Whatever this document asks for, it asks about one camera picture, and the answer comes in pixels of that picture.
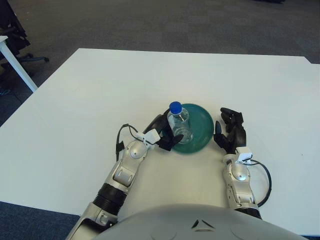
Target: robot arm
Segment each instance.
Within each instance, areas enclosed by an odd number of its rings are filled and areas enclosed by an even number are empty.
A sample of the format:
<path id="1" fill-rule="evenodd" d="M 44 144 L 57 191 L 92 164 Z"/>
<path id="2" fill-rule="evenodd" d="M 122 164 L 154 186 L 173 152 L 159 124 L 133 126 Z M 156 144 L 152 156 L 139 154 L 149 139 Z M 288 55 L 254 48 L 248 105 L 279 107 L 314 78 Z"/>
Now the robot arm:
<path id="1" fill-rule="evenodd" d="M 147 157 L 147 152 L 157 144 L 160 148 L 170 151 L 183 135 L 173 136 L 167 114 L 158 115 L 143 131 L 136 131 L 135 140 L 126 147 L 123 142 L 116 144 L 117 162 L 106 178 L 93 202 L 90 202 L 79 218 L 66 240 L 91 240 L 99 233 L 112 227 L 118 221 L 118 213 L 133 185 L 140 163 Z"/>
<path id="2" fill-rule="evenodd" d="M 227 185 L 229 207 L 261 219 L 258 204 L 250 187 L 250 172 L 245 165 L 250 164 L 253 154 L 246 146 L 242 114 L 223 107 L 221 117 L 226 123 L 226 131 L 229 134 L 227 137 L 222 134 L 221 125 L 217 121 L 213 139 L 227 153 L 222 162 L 225 163 L 223 177 Z"/>

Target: silver arm segment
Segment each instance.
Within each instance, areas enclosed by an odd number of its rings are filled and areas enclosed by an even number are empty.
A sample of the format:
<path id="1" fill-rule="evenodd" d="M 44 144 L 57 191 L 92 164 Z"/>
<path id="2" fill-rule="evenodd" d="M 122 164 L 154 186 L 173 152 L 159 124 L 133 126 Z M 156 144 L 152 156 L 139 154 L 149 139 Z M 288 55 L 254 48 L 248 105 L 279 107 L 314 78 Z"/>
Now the silver arm segment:
<path id="1" fill-rule="evenodd" d="M 120 160 L 115 163 L 95 200 L 89 203 L 66 240 L 91 240 L 117 223 L 118 212 L 150 148 L 152 145 L 134 140 L 121 151 Z"/>
<path id="2" fill-rule="evenodd" d="M 223 177 L 229 207 L 239 212 L 251 213 L 261 218 L 259 207 L 250 187 L 250 172 L 244 163 L 250 163 L 252 153 L 248 147 L 237 147 L 236 154 L 227 154 L 222 162 L 226 164 Z"/>

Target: floor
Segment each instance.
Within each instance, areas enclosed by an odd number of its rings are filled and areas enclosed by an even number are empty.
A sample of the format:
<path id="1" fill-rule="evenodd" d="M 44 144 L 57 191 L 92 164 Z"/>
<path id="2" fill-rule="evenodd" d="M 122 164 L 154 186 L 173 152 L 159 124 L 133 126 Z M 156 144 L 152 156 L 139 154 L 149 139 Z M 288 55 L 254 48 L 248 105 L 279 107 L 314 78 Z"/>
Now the floor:
<path id="1" fill-rule="evenodd" d="M 320 63 L 319 0 L 286 0 L 283 4 L 254 0 L 9 3 L 31 42 L 21 53 L 50 58 L 48 63 L 23 64 L 34 73 L 32 79 L 38 86 L 78 48 L 305 56 L 311 63 Z M 14 71 L 0 82 L 1 87 L 11 92 L 0 95 L 0 126 L 31 95 Z M 0 233 L 0 240 L 64 239 L 77 219 L 0 203 L 0 229 L 7 230 Z"/>

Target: green bowl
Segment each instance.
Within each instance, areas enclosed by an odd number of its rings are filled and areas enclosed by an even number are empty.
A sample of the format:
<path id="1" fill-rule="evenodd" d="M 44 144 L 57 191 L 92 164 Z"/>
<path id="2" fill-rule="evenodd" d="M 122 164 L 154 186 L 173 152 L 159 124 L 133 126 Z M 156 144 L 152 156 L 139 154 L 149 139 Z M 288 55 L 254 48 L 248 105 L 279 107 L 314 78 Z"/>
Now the green bowl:
<path id="1" fill-rule="evenodd" d="M 189 112 L 193 139 L 187 144 L 177 144 L 173 149 L 179 153 L 191 154 L 203 149 L 214 135 L 214 121 L 203 107 L 186 103 L 182 107 Z"/>

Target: table leg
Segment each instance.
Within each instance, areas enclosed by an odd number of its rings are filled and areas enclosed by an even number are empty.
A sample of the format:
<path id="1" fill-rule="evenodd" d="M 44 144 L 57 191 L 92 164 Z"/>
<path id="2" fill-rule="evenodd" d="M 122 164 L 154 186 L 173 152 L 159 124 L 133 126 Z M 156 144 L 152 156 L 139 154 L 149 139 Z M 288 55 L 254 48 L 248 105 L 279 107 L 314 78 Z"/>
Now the table leg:
<path id="1" fill-rule="evenodd" d="M 38 87 L 37 85 L 32 81 L 30 76 L 26 73 L 24 68 L 20 65 L 16 57 L 12 54 L 12 52 L 7 47 L 6 43 L 0 42 L 0 51 L 3 54 L 3 56 L 7 59 L 7 61 L 11 64 L 11 66 L 14 68 L 14 70 L 19 74 L 19 76 L 22 78 L 22 80 L 25 82 L 25 84 L 31 89 L 31 91 L 34 93 Z"/>

